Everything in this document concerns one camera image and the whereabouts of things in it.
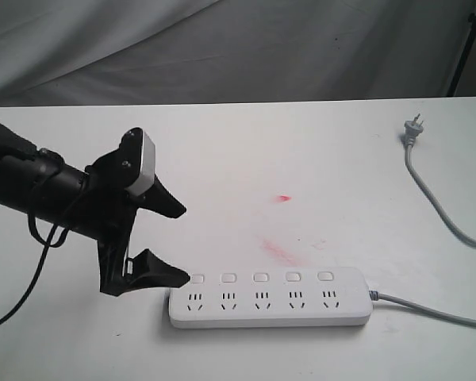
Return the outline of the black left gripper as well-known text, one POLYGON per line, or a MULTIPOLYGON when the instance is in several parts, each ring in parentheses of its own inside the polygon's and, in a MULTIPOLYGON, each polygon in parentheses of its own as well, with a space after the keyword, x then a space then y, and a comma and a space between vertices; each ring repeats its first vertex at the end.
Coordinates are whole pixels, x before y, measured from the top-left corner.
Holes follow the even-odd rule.
POLYGON ((96 233, 99 290, 119 296, 187 284, 190 275, 186 271, 162 261, 149 249, 126 258, 138 206, 167 218, 179 218, 186 212, 157 176, 143 193, 143 130, 127 131, 116 149, 97 158, 85 171, 85 193, 77 204, 82 216, 76 226, 81 229, 87 223, 96 233))

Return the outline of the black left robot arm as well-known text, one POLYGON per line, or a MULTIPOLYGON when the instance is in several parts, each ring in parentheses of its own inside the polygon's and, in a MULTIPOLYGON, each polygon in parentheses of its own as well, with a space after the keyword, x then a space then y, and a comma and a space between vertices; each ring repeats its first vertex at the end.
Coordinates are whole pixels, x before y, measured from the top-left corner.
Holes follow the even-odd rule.
POLYGON ((0 205, 96 240, 100 291, 121 294, 153 287, 180 288, 189 275, 149 249, 126 256, 138 210, 178 218, 186 207, 155 173, 155 144, 132 128, 118 148, 82 171, 63 157, 0 123, 0 205))

